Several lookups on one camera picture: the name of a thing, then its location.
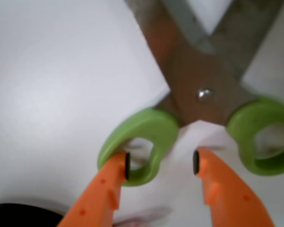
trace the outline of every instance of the green plastic handle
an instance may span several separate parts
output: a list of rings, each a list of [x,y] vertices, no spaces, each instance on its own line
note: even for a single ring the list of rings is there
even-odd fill
[[[243,106],[234,113],[228,125],[228,133],[236,140],[244,166],[257,175],[284,173],[284,152],[267,159],[256,159],[254,138],[262,129],[276,123],[284,123],[284,105],[266,97]]]
[[[151,181],[158,173],[161,160],[176,142],[178,123],[167,112],[151,108],[142,110],[121,123],[108,137],[98,156],[98,168],[116,152],[116,149],[133,138],[144,138],[153,143],[150,160],[137,170],[131,170],[124,186],[139,186]]]

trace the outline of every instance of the scissor pivot screw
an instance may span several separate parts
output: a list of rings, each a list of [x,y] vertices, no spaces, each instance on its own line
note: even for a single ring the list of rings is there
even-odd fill
[[[214,91],[210,88],[202,88],[198,90],[198,101],[200,103],[210,103],[213,101]]]

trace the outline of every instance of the scissors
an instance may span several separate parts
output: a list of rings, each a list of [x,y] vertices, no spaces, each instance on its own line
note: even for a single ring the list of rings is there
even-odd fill
[[[195,19],[190,26],[193,35],[187,35],[185,29],[177,27],[171,14],[181,10],[184,16],[188,15],[188,7],[182,1],[165,2],[177,7],[166,9],[160,0],[127,0],[127,5],[171,92],[158,105],[134,114],[112,132],[100,151],[98,167],[101,168],[125,141],[137,137],[147,139],[154,145],[150,159],[144,167],[131,170],[124,185],[145,184],[158,173],[160,162],[176,142],[179,129],[203,120],[226,127],[238,144],[242,163],[250,172],[257,175],[284,173],[284,152],[257,159],[254,145],[254,137],[262,129],[284,123],[284,105],[248,92],[237,81],[283,1],[236,0],[211,37]]]

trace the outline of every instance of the orange plastic object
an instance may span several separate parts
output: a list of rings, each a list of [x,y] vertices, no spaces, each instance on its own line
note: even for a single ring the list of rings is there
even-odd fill
[[[112,227],[121,184],[126,181],[125,159],[126,153],[122,152],[105,163],[58,227]]]
[[[274,226],[262,201],[228,165],[207,149],[197,152],[196,173],[203,180],[204,202],[211,207],[214,227]]]

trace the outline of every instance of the white surface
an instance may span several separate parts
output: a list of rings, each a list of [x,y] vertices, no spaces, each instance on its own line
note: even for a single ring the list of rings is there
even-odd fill
[[[185,0],[203,25],[211,34],[223,17],[232,0]]]
[[[245,82],[284,101],[284,11]],[[115,126],[167,92],[123,1],[0,0],[0,202],[66,211]],[[213,146],[284,227],[284,175],[250,174],[223,128],[204,122],[181,131],[154,181],[123,188],[116,218],[165,207],[172,212],[157,226],[211,226],[192,174],[199,144]]]

